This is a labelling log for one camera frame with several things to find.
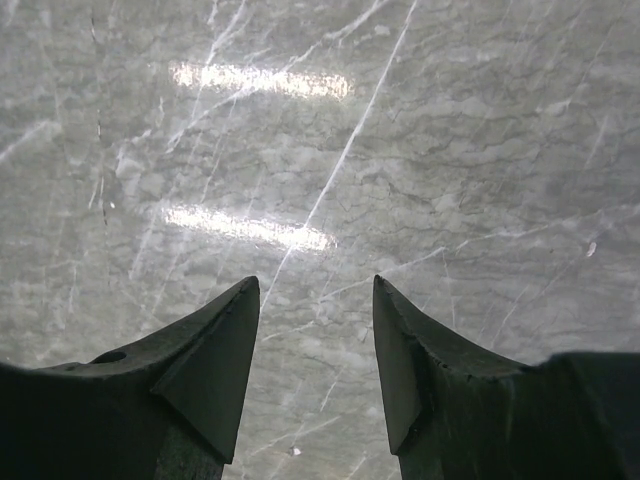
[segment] dark plastic piece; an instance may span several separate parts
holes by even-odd
[[[640,479],[640,355],[526,366],[423,314],[376,277],[373,328],[404,480]]]
[[[88,364],[0,365],[0,479],[213,480],[231,463],[258,327],[246,278]]]

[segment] marble floor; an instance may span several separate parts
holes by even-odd
[[[0,361],[244,276],[226,479],[398,480],[372,279],[524,362],[640,350],[640,3],[3,0]]]

